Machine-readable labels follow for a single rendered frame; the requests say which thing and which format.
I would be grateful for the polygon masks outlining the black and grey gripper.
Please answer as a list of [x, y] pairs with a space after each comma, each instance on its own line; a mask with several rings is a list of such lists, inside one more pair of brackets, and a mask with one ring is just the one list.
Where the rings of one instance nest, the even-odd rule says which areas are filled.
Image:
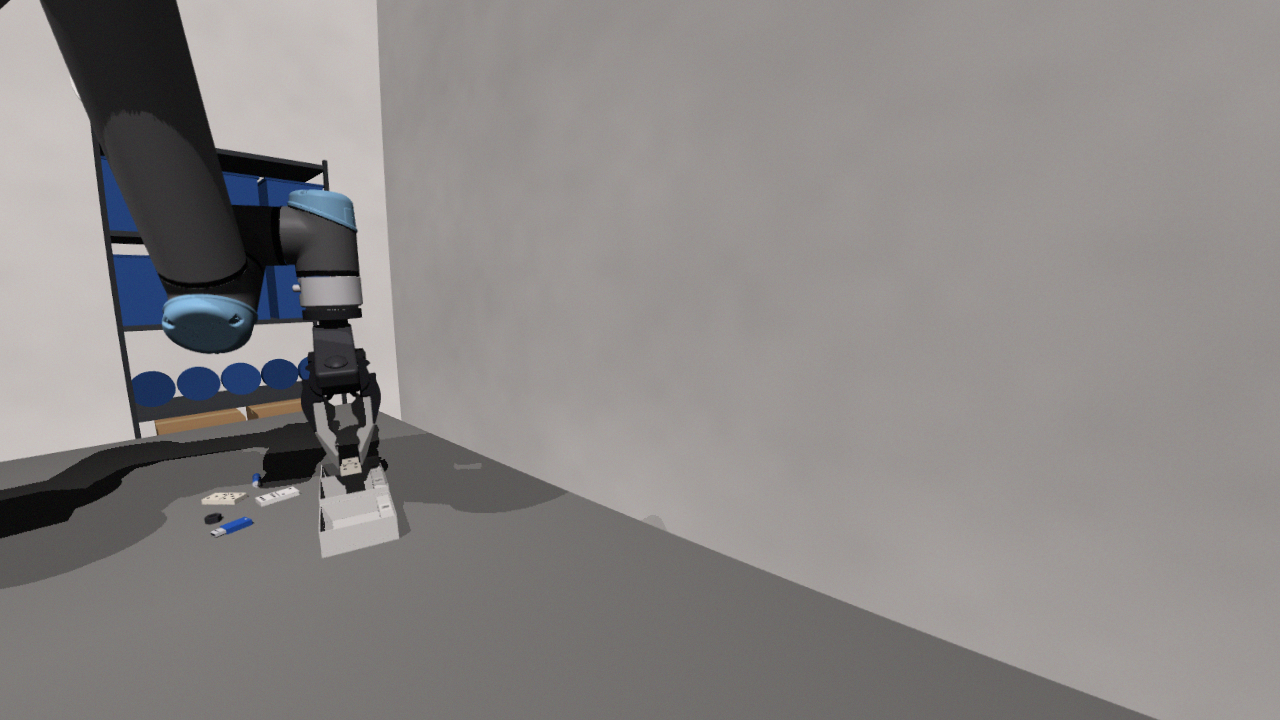
[[[348, 310], [321, 310], [321, 311], [306, 311], [302, 310], [303, 320], [319, 320], [319, 325], [326, 324], [343, 324], [348, 323], [348, 319], [362, 318], [362, 309], [348, 309]], [[369, 373], [369, 360], [366, 360], [366, 352], [364, 348], [355, 348], [356, 357], [358, 363], [358, 377], [360, 383], [357, 386], [340, 386], [320, 389], [316, 386], [315, 372], [314, 372], [314, 352], [308, 352], [308, 365], [305, 366], [308, 374], [308, 379], [301, 380], [302, 393], [301, 393], [301, 407], [305, 416], [308, 420], [310, 427], [317, 436], [317, 439], [323, 445], [328, 457], [332, 462], [340, 469], [340, 451], [335, 446], [337, 433], [332, 429], [332, 421], [335, 415], [335, 406], [329, 404], [329, 400], [334, 395], [349, 393], [355, 397], [351, 404], [352, 413], [358, 420], [358, 427], [356, 434], [358, 436], [358, 462], [362, 465], [364, 460], [369, 452], [369, 445], [372, 438], [372, 430], [378, 419], [378, 411], [381, 404], [381, 392], [378, 386], [376, 373]], [[360, 395], [356, 393], [360, 391]], [[323, 395], [326, 397], [323, 398]]]

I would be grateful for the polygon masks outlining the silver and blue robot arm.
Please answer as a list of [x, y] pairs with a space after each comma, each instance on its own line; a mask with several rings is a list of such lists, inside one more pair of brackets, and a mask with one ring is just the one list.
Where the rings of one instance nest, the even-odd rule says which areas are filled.
[[[40, 3], [166, 291], [169, 340], [198, 354], [244, 346], [266, 266], [294, 265], [306, 311], [364, 304], [346, 195], [296, 190], [288, 206], [230, 205], [177, 0]], [[317, 388], [357, 386], [351, 324], [312, 333]]]

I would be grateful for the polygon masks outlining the white rack of bins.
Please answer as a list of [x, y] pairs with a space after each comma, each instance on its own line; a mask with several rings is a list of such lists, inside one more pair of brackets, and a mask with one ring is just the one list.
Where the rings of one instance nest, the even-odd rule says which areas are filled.
[[321, 465], [319, 538], [323, 559], [399, 539], [396, 509], [378, 455], [365, 457], [361, 470], [340, 477], [340, 469], [333, 462]]

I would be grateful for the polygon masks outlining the blue usb stick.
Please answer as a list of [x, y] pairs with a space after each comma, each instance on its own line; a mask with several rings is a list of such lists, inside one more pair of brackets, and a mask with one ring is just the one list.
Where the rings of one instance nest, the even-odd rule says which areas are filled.
[[230, 521], [230, 523], [227, 523], [227, 524], [221, 525], [218, 530], [212, 530], [212, 536], [218, 537], [218, 536], [223, 536], [223, 534], [230, 534], [230, 533], [233, 533], [236, 530], [243, 529], [244, 527], [250, 527], [250, 525], [253, 525], [252, 524], [252, 519], [250, 519], [250, 518], [239, 518], [236, 521]]

